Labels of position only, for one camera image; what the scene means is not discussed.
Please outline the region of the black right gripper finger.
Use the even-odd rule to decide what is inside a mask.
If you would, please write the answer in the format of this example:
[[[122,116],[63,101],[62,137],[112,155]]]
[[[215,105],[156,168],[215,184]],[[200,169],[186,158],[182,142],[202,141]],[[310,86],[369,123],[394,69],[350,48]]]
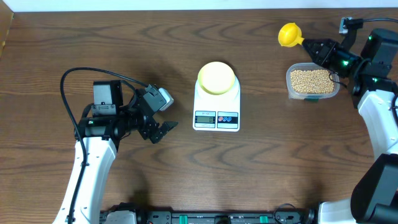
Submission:
[[[334,46],[336,42],[331,39],[305,39],[302,42],[304,48],[317,48],[324,46]]]
[[[330,52],[330,48],[325,45],[304,45],[306,52],[309,54],[313,63],[323,65]]]

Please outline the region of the yellow plastic scoop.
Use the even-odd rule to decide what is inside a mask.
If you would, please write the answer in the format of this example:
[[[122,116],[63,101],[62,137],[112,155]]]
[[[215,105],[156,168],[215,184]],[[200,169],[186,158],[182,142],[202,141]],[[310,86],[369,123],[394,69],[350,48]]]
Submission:
[[[278,42],[283,47],[294,47],[297,44],[302,45],[303,41],[302,31],[294,22],[284,25],[278,33]]]

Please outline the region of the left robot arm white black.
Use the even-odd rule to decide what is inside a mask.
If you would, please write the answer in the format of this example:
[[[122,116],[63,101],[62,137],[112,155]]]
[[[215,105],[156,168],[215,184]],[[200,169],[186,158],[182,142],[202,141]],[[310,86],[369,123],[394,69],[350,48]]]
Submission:
[[[94,102],[83,111],[75,128],[75,161],[55,223],[99,223],[109,170],[122,138],[138,131],[158,143],[178,124],[159,124],[153,115],[166,110],[173,98],[164,88],[148,85],[134,90],[123,103],[122,80],[94,82]]]

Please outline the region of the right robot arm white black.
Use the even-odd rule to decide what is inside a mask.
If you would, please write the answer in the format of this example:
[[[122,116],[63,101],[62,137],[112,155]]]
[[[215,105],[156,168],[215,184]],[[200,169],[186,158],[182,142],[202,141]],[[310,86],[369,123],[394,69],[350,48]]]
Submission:
[[[351,197],[323,202],[319,223],[397,223],[397,83],[387,77],[397,53],[397,33],[374,29],[361,52],[331,39],[305,39],[313,62],[348,78],[354,107],[366,124],[375,161]]]

